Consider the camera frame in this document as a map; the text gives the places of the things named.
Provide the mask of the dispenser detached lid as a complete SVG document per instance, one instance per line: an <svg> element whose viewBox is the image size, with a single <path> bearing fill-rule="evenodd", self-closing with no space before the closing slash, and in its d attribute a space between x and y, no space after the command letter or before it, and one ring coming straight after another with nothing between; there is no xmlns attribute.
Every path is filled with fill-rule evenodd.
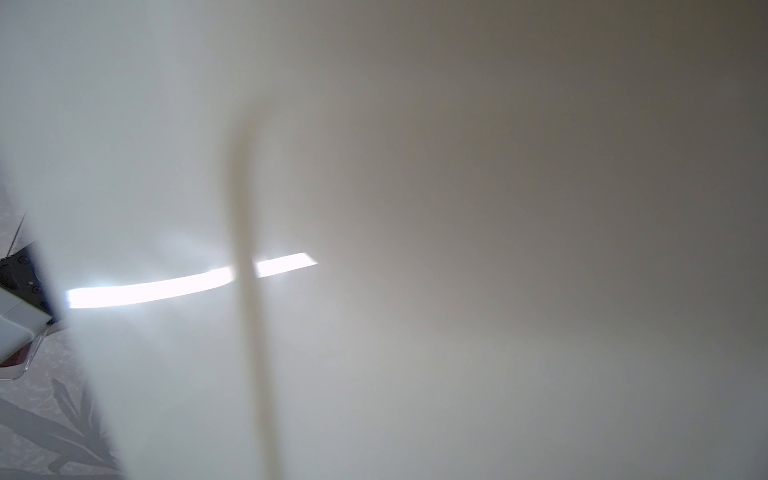
<svg viewBox="0 0 768 480"><path fill-rule="evenodd" d="M763 1L5 1L130 479L763 479Z"/></svg>

